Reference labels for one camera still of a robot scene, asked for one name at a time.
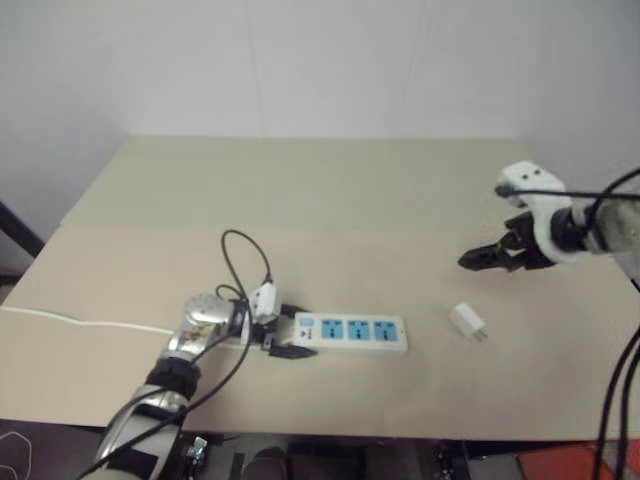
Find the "black cable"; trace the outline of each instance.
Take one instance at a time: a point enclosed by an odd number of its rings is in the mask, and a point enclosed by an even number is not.
[[[238,288],[239,288],[239,285],[241,284],[238,283],[239,282],[238,275],[235,273],[235,269],[231,265],[229,261],[229,255],[227,253],[226,238],[228,235],[238,235],[239,237],[244,238],[247,242],[249,242],[251,245],[255,247],[255,249],[258,251],[258,253],[262,257],[262,261],[264,262],[264,266],[267,270],[267,273],[262,283],[273,282],[273,276],[271,275],[271,265],[269,264],[269,259],[265,255],[264,250],[262,250],[262,247],[258,245],[258,243],[246,233],[241,232],[240,230],[229,229],[223,232],[222,237],[220,239],[220,243],[222,244],[222,254],[225,257],[225,261],[227,262],[227,267],[229,268],[229,271],[231,272],[233,279],[236,282],[236,285],[238,286]]]
[[[169,389],[167,387],[160,387],[160,388],[156,388],[155,390],[151,390],[147,393],[143,393],[142,395],[138,395],[137,397],[133,397],[131,400],[129,400],[127,403],[125,403],[122,407],[120,407],[120,410],[118,410],[116,412],[116,414],[111,417],[111,420],[109,421],[109,423],[107,424],[107,426],[104,429],[104,432],[108,432],[112,427],[113,424],[116,422],[116,420],[124,414],[124,412],[126,412],[127,410],[129,410],[131,407],[133,407],[134,405],[136,405],[137,403],[139,403],[141,400],[144,400],[145,398],[148,397],[152,397],[153,395],[157,395],[158,393],[164,393],[164,392],[168,392]]]
[[[602,465],[602,453],[604,452],[604,445],[607,440],[607,424],[609,422],[609,414],[611,412],[611,403],[613,402],[613,396],[615,394],[620,374],[624,368],[624,364],[627,362],[633,347],[640,339],[640,327],[633,334],[627,345],[624,347],[618,363],[613,370],[611,379],[609,380],[609,386],[607,387],[607,394],[604,397],[604,404],[602,406],[602,415],[600,417],[600,429],[598,430],[598,441],[596,443],[595,459],[593,462],[592,478],[593,480],[600,479],[600,466]]]
[[[639,175],[640,175],[640,168],[636,168],[635,170],[631,170],[629,173],[623,175],[622,177],[620,177],[616,181],[612,182],[607,188],[605,188],[602,191],[602,194],[603,195],[611,194],[611,192],[613,192],[620,185],[622,185],[623,183],[628,182],[632,178],[637,177]],[[606,197],[605,198],[598,198],[595,202],[593,202],[593,205],[591,206],[591,209],[589,210],[589,212],[587,214],[587,220],[586,220],[585,226],[584,226],[584,235],[585,236],[588,235],[589,232],[591,232],[595,228],[595,226],[596,226],[596,217],[597,217],[597,214],[598,214],[598,210],[600,209],[600,206],[602,205],[602,202],[604,202],[604,200],[606,200]]]
[[[238,274],[237,274],[237,272],[235,270],[235,267],[233,266],[233,264],[231,262],[231,259],[229,258],[229,253],[227,251],[227,245],[226,245],[226,238],[227,238],[227,235],[229,235],[229,234],[240,235],[241,237],[247,239],[252,245],[254,245],[258,249],[258,251],[262,255],[263,260],[265,261],[265,265],[267,267],[267,275],[265,277],[265,281],[271,281],[271,278],[272,278],[271,277],[271,267],[269,266],[269,261],[267,260],[266,255],[264,255],[264,252],[262,251],[262,248],[260,248],[260,246],[251,237],[249,237],[245,233],[242,233],[242,232],[240,232],[238,230],[226,230],[222,234],[222,236],[220,238],[220,246],[222,248],[222,255],[223,255],[224,260],[225,260],[225,262],[227,264],[227,268],[229,269],[229,272],[231,273],[231,276],[233,277],[233,280],[236,283],[236,286],[237,286],[238,290],[242,294],[241,301],[245,304],[244,307],[246,308],[246,311],[247,311],[247,321],[249,323],[249,331],[251,331],[251,329],[253,328],[253,313],[251,312],[251,308],[249,308],[249,298],[247,296],[247,292],[246,292],[244,286],[242,285],[242,282],[240,281],[240,278],[238,278]],[[165,420],[163,420],[160,423],[156,424],[155,426],[153,426],[149,430],[147,430],[147,431],[141,433],[140,435],[132,438],[131,440],[123,443],[118,448],[116,448],[113,451],[111,451],[111,453],[109,453],[108,455],[105,455],[100,460],[98,460],[93,465],[91,465],[89,468],[87,468],[84,472],[82,472],[77,477],[77,480],[80,480],[83,477],[89,475],[90,473],[95,472],[97,469],[99,469],[100,467],[102,467],[105,464],[109,463],[111,460],[113,460],[115,457],[119,456],[121,453],[129,450],[134,445],[146,440],[147,438],[151,437],[152,435],[155,435],[160,430],[162,430],[164,427],[166,427],[168,425],[171,425],[173,423],[182,421],[182,419],[188,413],[192,412],[193,410],[195,410],[196,408],[198,408],[199,406],[201,406],[202,404],[207,402],[211,397],[213,397],[216,393],[218,393],[229,382],[229,380],[231,380],[231,378],[236,374],[236,372],[240,369],[240,367],[244,363],[245,358],[247,357],[247,354],[249,353],[249,348],[250,347],[251,347],[251,341],[249,340],[249,341],[247,341],[245,347],[242,350],[242,354],[240,355],[240,358],[238,359],[236,364],[233,366],[233,368],[229,371],[229,373],[227,373],[227,375],[215,387],[213,387],[211,390],[209,390],[206,394],[204,394],[198,400],[196,400],[195,402],[190,404],[188,407],[180,410],[179,412],[176,412],[175,414],[171,415],[170,417],[167,417]]]
[[[620,438],[618,439],[615,480],[622,480],[624,478],[629,444],[629,396],[631,395],[631,384],[633,383],[633,376],[638,368],[638,363],[640,363],[640,344],[631,358],[622,387],[622,400],[620,401]]]
[[[511,187],[496,187],[496,193],[503,198],[515,197],[516,195],[545,195],[549,197],[572,197],[572,198],[595,198],[597,200],[629,200],[640,201],[640,195],[635,193],[605,193],[605,192],[583,192],[583,191],[565,191],[558,192],[555,190],[513,190]]]
[[[207,345],[204,350],[202,350],[198,355],[196,355],[195,357],[193,357],[193,360],[191,360],[191,363],[196,363],[198,360],[200,360],[202,357],[204,357],[210,350],[212,350],[213,348],[217,347],[218,345],[220,345],[222,342],[224,342],[225,340],[228,340],[229,338],[233,337],[234,335],[236,335],[238,333],[238,329],[227,333],[226,335],[223,335],[222,337],[216,338],[213,342],[211,342],[209,345]]]
[[[226,283],[221,283],[216,287],[216,296],[220,298],[224,298],[224,296],[220,293],[220,290],[223,290],[223,289],[229,290],[230,292],[232,292],[236,296],[236,298],[242,298],[242,294],[237,288],[232,287],[231,285],[227,285]]]

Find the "power strip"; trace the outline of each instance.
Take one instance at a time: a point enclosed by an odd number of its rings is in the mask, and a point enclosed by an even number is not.
[[[400,317],[297,313],[280,342],[322,351],[405,354],[407,332]]]

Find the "beige table surface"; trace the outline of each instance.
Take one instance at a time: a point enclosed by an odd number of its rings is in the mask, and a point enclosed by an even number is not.
[[[401,315],[409,353],[287,361],[252,352],[188,427],[591,438],[640,319],[624,275],[595,257],[513,274],[456,264],[518,213],[492,189],[502,167],[524,158],[507,140],[131,138],[5,305],[173,328],[187,298],[230,280],[218,239],[242,228],[267,251],[285,301]],[[240,242],[231,253],[246,283],[261,278],[255,253]],[[449,323],[461,301],[486,318],[486,341]],[[165,341],[0,311],[0,417],[104,425]],[[214,352],[201,390],[237,355]],[[635,434],[639,420],[634,411]]]

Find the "charger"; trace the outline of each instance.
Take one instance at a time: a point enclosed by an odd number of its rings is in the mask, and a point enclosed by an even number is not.
[[[465,337],[473,337],[480,342],[487,338],[484,331],[486,322],[466,303],[456,305],[451,310],[449,319]]]

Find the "cable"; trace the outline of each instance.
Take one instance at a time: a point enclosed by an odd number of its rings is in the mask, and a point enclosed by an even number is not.
[[[148,397],[152,397],[154,395],[157,395],[159,393],[164,393],[164,392],[168,392],[169,389],[167,387],[161,387],[161,388],[156,388],[155,390],[151,390],[147,393],[143,393],[142,395],[138,395],[137,397],[133,397],[131,400],[129,400],[127,403],[125,403],[122,407],[120,407],[120,410],[118,410],[115,415],[113,417],[111,417],[111,420],[109,421],[109,423],[107,424],[106,428],[104,429],[104,432],[108,432],[109,430],[111,430],[111,428],[113,427],[113,424],[116,422],[116,420],[124,414],[124,412],[126,412],[127,410],[129,410],[131,407],[133,407],[134,405],[138,404],[140,401],[144,400],[145,398]]]
[[[640,176],[640,168],[636,168],[635,170],[631,170],[629,173],[623,175],[622,177],[620,177],[619,179],[615,180],[614,182],[612,182],[607,188],[605,188],[602,191],[602,194],[611,194],[611,192],[613,192],[616,188],[618,188],[620,185],[622,185],[623,183],[628,182],[629,180],[631,180],[634,177]],[[593,202],[593,205],[591,206],[591,209],[589,210],[588,214],[587,214],[587,220],[585,222],[585,226],[584,226],[584,235],[588,235],[589,232],[591,232],[595,226],[596,226],[596,217],[598,214],[598,210],[600,209],[600,206],[602,205],[602,202],[604,202],[605,198],[599,198],[597,199],[595,202]]]
[[[263,259],[265,260],[265,265],[267,266],[267,275],[265,277],[265,281],[271,281],[271,278],[272,278],[271,277],[271,269],[270,269],[270,266],[269,266],[269,262],[266,259],[266,256],[264,255],[264,252],[262,251],[260,246],[251,237],[249,237],[248,235],[246,235],[246,234],[244,234],[242,232],[239,232],[237,230],[226,230],[222,234],[222,236],[220,238],[220,246],[222,248],[222,255],[223,255],[224,260],[225,260],[225,262],[227,264],[227,268],[229,269],[229,272],[231,273],[231,276],[233,277],[233,280],[236,283],[236,286],[237,286],[238,290],[241,293],[240,301],[242,303],[244,303],[244,308],[246,308],[246,310],[247,310],[246,319],[247,319],[247,322],[248,322],[249,331],[251,331],[251,329],[253,328],[253,313],[251,312],[251,308],[249,308],[249,298],[247,296],[247,292],[246,292],[244,286],[242,285],[242,282],[240,281],[240,278],[238,277],[238,274],[237,274],[237,272],[235,270],[235,267],[233,266],[233,263],[231,262],[231,259],[229,258],[229,254],[228,254],[228,251],[227,251],[227,245],[226,245],[226,238],[227,238],[227,235],[229,235],[229,234],[238,234],[238,235],[242,236],[243,238],[246,238],[251,244],[253,244],[258,249],[258,251],[263,256]],[[242,354],[240,355],[240,358],[238,359],[236,364],[233,366],[233,368],[229,371],[229,373],[227,373],[227,375],[215,387],[213,387],[211,390],[209,390],[207,393],[205,393],[202,397],[200,397],[198,400],[193,402],[188,407],[180,410],[179,412],[171,415],[170,417],[167,417],[165,420],[159,422],[158,424],[156,424],[154,427],[150,428],[149,430],[147,430],[147,431],[141,433],[140,435],[132,438],[131,440],[123,443],[118,448],[116,448],[113,451],[111,451],[111,453],[109,453],[108,455],[105,455],[100,460],[95,462],[92,466],[90,466],[88,469],[86,469],[84,472],[82,472],[77,477],[77,479],[80,480],[83,477],[85,477],[86,475],[89,475],[90,473],[95,472],[97,469],[99,469],[100,467],[102,467],[105,464],[109,463],[111,460],[113,460],[115,457],[120,455],[122,452],[125,452],[126,450],[129,450],[134,445],[146,440],[147,438],[151,437],[152,435],[154,435],[157,432],[159,432],[160,430],[162,430],[167,425],[173,424],[175,422],[182,421],[184,419],[184,417],[188,413],[192,412],[193,410],[195,410],[196,408],[198,408],[199,406],[201,406],[202,404],[207,402],[211,397],[213,397],[216,393],[218,393],[229,382],[229,380],[231,380],[231,378],[236,374],[236,372],[240,369],[240,367],[244,363],[245,358],[247,357],[247,354],[249,353],[249,348],[250,347],[251,347],[251,341],[247,341],[247,343],[244,346],[244,349],[242,350]]]
[[[233,279],[236,282],[236,285],[238,285],[239,287],[240,284],[238,284],[238,281],[239,281],[238,275],[235,274],[235,269],[229,262],[229,255],[227,254],[226,238],[228,235],[238,235],[239,237],[244,238],[246,241],[248,241],[251,245],[255,247],[255,249],[258,251],[258,253],[262,257],[262,261],[264,262],[264,266],[267,270],[267,273],[262,283],[273,282],[273,276],[271,275],[271,265],[269,264],[269,259],[265,255],[264,250],[262,250],[262,247],[258,245],[258,243],[246,233],[241,232],[240,230],[229,229],[229,230],[225,230],[222,233],[222,237],[220,238],[220,243],[222,246],[222,254],[225,257],[225,261],[227,262],[227,268],[229,268],[229,271],[231,272],[231,275],[233,276]]]
[[[73,318],[68,315],[62,315],[59,313],[49,312],[47,310],[38,310],[34,308],[7,307],[4,305],[1,305],[0,310],[4,310],[6,312],[24,313],[27,315],[38,315],[40,317],[52,318],[54,320],[67,322],[72,325],[76,325],[78,327],[120,327],[120,328],[130,328],[132,330],[142,330],[145,332],[162,333],[164,335],[173,335],[173,330],[169,330],[167,328],[149,327],[147,325],[137,325],[135,323],[84,322],[82,320],[78,320],[77,318]]]
[[[555,190],[512,190],[511,187],[498,186],[496,193],[502,197],[515,197],[516,195],[545,195],[549,197],[572,198],[596,198],[598,200],[629,200],[640,201],[640,195],[635,193],[605,193],[605,192],[581,192],[581,191],[555,191]]]
[[[640,363],[640,344],[631,358],[627,374],[622,387],[622,400],[620,402],[620,438],[618,440],[618,455],[616,460],[616,480],[624,477],[625,464],[627,463],[627,447],[629,444],[629,396],[631,394],[631,384]]]
[[[15,480],[20,480],[18,478],[18,473],[15,471],[15,469],[13,467],[10,467],[9,465],[0,465],[0,468],[4,468],[6,470],[9,470],[13,474],[13,478],[15,478]]]
[[[238,333],[238,330],[234,330],[233,332],[229,332],[226,335],[223,335],[222,337],[216,338],[215,341],[211,342],[209,345],[207,345],[204,350],[202,350],[198,355],[196,355],[195,357],[193,357],[193,360],[191,360],[191,363],[196,363],[198,360],[200,360],[205,354],[207,354],[210,350],[212,350],[213,348],[217,347],[218,345],[220,345],[222,342],[224,342],[225,340],[228,340],[229,338],[233,337],[236,333]]]
[[[242,294],[240,293],[240,291],[237,288],[232,287],[231,285],[227,285],[226,283],[221,283],[220,285],[218,285],[216,287],[216,295],[220,298],[224,298],[224,296],[222,294],[220,294],[220,290],[229,290],[230,292],[233,292],[233,294],[237,297],[237,298],[242,298]]]
[[[609,422],[609,415],[611,412],[611,403],[613,402],[613,396],[615,394],[616,386],[618,385],[618,380],[620,379],[620,374],[622,373],[622,369],[624,368],[624,364],[627,362],[633,347],[636,345],[638,340],[640,339],[640,327],[633,334],[627,345],[624,347],[622,354],[620,354],[620,358],[618,358],[618,363],[613,370],[613,374],[611,375],[611,379],[609,380],[609,386],[607,387],[607,393],[604,397],[604,404],[602,405],[602,415],[600,417],[600,429],[598,430],[598,441],[596,443],[596,452],[595,459],[593,462],[593,471],[592,478],[593,480],[600,479],[600,466],[602,465],[602,453],[604,452],[604,445],[606,442],[607,436],[607,424]]]

